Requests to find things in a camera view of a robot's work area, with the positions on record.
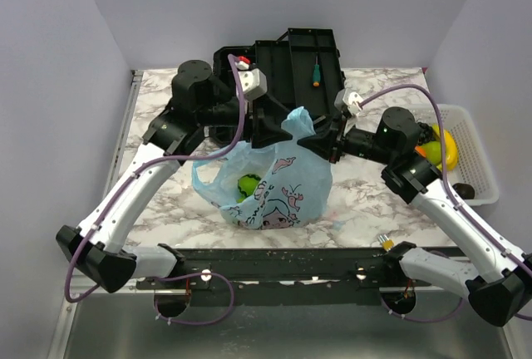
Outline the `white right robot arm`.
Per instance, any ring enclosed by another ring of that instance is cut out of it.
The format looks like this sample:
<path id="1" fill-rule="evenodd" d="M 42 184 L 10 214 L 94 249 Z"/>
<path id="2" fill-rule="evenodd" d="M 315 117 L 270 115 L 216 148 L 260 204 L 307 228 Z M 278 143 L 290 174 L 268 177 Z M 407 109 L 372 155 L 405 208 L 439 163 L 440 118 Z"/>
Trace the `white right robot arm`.
<path id="1" fill-rule="evenodd" d="M 394 286 L 422 281 L 468 300 L 489 324 L 502 327 L 531 299 L 531 257 L 506 243 L 461 197 L 443 174 L 415 149 L 421 133 L 402 107 L 384 111 L 376 132 L 345 131 L 343 116 L 328 131 L 298 144 L 332 163 L 344 154 L 383 164 L 386 187 L 435 222 L 461 249 L 468 263 L 399 243 L 385 256 L 384 279 Z"/>

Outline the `light blue printed plastic bag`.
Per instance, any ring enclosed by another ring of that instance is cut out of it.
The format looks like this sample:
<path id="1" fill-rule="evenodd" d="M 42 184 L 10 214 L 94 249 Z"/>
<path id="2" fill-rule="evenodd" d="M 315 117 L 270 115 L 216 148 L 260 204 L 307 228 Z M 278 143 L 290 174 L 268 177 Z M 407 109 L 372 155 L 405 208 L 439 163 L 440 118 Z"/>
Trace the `light blue printed plastic bag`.
<path id="1" fill-rule="evenodd" d="M 281 127 L 295 136 L 263 149 L 239 142 L 209 183 L 198 174 L 208 163 L 193 163 L 195 192 L 227 222 L 246 229 L 286 229 L 313 222 L 326 211 L 333 184 L 331 164 L 298 145 L 298 139 L 315 135 L 308 111 L 291 111 Z M 237 181 L 246 174 L 256 174 L 261 181 L 252 196 L 238 203 Z"/>

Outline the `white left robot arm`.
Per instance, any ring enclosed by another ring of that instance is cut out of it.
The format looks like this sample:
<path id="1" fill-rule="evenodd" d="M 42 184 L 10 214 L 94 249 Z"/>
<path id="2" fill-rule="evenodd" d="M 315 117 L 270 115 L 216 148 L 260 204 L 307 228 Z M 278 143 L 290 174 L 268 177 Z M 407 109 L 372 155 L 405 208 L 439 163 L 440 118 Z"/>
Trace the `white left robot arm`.
<path id="1" fill-rule="evenodd" d="M 184 278 L 179 254 L 163 244 L 127 248 L 126 240 L 136 220 L 159 188 L 186 162 L 197 161 L 196 148 L 207 126 L 233 126 L 234 139 L 216 160 L 233 151 L 241 139 L 258 142 L 261 132 L 275 131 L 271 117 L 253 113 L 257 100 L 268 92 L 267 78 L 245 57 L 227 57 L 232 85 L 223 83 L 205 61 L 182 63 L 171 81 L 171 98 L 150 123 L 130 166 L 96 208 L 77 226 L 63 226 L 56 241 L 69 261 L 64 283 L 68 301 L 75 271 L 97 288 L 114 293 L 135 278 L 156 278 L 166 288 L 176 288 Z"/>

